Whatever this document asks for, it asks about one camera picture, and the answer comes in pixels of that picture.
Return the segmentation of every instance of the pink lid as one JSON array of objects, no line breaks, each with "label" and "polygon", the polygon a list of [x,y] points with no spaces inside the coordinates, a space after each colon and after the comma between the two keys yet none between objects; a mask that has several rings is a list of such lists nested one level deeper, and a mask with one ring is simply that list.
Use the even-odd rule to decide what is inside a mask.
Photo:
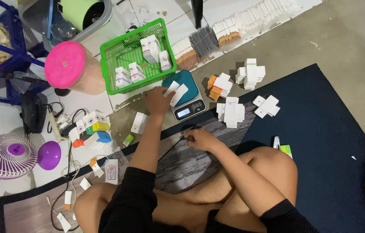
[{"label": "pink lid", "polygon": [[73,41],[56,45],[47,56],[44,74],[51,86],[67,89],[75,84],[85,66],[85,50]]}]

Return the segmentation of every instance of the green plastic basket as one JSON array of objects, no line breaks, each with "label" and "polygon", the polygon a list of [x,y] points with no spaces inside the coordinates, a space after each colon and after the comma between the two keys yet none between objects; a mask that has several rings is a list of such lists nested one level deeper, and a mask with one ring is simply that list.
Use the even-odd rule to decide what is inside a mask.
[{"label": "green plastic basket", "polygon": [[[170,61],[172,62],[172,69],[169,71],[162,72],[160,63],[149,64],[144,59],[141,39],[153,34],[159,40],[161,50],[168,51]],[[125,94],[164,80],[175,74],[177,70],[174,53],[169,45],[167,28],[165,27],[164,20],[161,18],[104,43],[100,46],[100,54],[102,55],[100,60],[102,74],[103,78],[105,78],[107,93],[110,95],[117,93]],[[122,66],[129,71],[129,64],[132,62],[138,63],[139,66],[148,64],[148,66],[142,69],[146,79],[123,88],[117,87],[115,69]]]}]

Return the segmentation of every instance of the purple fan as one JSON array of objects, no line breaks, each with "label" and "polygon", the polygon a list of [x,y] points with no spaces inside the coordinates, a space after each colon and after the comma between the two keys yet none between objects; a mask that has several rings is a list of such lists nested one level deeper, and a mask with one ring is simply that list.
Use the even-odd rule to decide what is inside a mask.
[{"label": "purple fan", "polygon": [[33,143],[15,134],[0,134],[0,179],[14,179],[27,174],[36,164]]},{"label": "purple fan", "polygon": [[55,141],[43,144],[38,153],[37,163],[44,170],[53,170],[57,167],[61,158],[61,148]]}]

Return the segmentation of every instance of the hand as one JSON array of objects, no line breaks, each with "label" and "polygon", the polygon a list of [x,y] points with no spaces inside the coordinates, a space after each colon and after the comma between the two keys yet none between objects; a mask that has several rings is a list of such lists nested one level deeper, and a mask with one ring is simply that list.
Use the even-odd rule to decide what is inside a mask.
[{"label": "hand", "polygon": [[186,142],[187,146],[194,147],[197,150],[213,153],[213,150],[215,150],[218,146],[224,145],[214,135],[203,129],[193,129],[184,134],[185,138],[188,138],[189,136],[190,140]]},{"label": "hand", "polygon": [[148,106],[151,117],[164,118],[168,111],[169,104],[175,92],[171,92],[167,97],[164,97],[164,91],[168,90],[167,87],[154,87],[144,93],[144,101]]}]

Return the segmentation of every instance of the person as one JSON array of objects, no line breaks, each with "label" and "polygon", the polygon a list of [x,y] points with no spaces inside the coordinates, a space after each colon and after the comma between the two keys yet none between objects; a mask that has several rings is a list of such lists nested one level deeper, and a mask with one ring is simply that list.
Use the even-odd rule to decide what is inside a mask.
[{"label": "person", "polygon": [[209,151],[223,170],[189,191],[154,189],[161,126],[175,92],[144,93],[149,122],[122,184],[94,184],[74,207],[84,233],[318,232],[294,207],[298,172],[285,153],[259,147],[237,156],[203,129],[185,133],[187,145]]}]

